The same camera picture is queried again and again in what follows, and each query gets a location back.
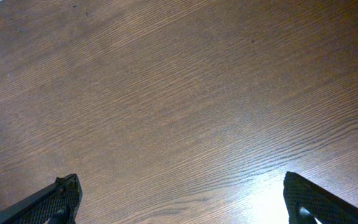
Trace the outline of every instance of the table surface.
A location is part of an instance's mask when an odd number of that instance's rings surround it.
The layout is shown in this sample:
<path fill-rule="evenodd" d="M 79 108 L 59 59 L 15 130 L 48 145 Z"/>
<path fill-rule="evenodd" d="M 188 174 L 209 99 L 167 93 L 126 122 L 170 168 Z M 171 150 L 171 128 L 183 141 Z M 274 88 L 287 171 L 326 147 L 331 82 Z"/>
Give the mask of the table surface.
<path fill-rule="evenodd" d="M 358 1 L 0 2 L 0 209 L 77 173 L 77 223 L 358 207 Z"/>

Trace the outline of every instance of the wood grain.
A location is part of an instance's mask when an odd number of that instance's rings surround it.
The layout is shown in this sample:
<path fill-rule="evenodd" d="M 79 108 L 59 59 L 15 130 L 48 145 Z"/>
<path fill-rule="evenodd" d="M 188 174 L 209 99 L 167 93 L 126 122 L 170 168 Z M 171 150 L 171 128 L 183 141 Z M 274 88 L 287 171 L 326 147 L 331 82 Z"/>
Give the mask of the wood grain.
<path fill-rule="evenodd" d="M 358 206 L 358 1 L 0 2 L 0 209 L 77 173 L 77 223 Z"/>

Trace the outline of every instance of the textured black plastic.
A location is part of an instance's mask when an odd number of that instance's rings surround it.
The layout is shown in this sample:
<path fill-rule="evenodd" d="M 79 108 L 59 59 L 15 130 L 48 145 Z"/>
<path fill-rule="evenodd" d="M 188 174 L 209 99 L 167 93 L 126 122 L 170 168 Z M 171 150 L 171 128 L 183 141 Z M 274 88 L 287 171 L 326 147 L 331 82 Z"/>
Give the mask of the textured black plastic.
<path fill-rule="evenodd" d="M 323 224 L 358 223 L 358 208 L 293 172 L 285 176 L 284 199 L 290 224 L 314 224 L 314 217 Z M 301 208 L 310 216 L 302 215 Z"/>
<path fill-rule="evenodd" d="M 75 223 L 81 198 L 76 174 L 56 178 L 55 183 L 0 212 L 0 223 L 44 224 L 59 211 L 65 211 L 64 219 L 59 223 Z"/>

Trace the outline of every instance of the brown wooden surface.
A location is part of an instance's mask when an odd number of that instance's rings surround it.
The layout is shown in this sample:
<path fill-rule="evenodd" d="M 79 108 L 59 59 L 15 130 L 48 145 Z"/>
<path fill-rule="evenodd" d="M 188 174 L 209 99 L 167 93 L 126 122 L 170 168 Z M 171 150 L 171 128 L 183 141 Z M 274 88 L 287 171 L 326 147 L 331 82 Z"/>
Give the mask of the brown wooden surface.
<path fill-rule="evenodd" d="M 77 223 L 358 206 L 358 1 L 0 2 L 0 209 L 77 173 Z"/>

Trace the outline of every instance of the wooden table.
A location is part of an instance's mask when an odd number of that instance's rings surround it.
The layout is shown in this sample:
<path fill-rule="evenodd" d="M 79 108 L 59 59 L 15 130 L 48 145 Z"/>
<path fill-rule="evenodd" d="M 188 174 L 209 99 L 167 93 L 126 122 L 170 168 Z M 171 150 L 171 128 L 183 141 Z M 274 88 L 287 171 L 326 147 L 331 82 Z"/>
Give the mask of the wooden table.
<path fill-rule="evenodd" d="M 358 1 L 0 2 L 0 209 L 288 223 L 287 170 L 358 207 Z"/>

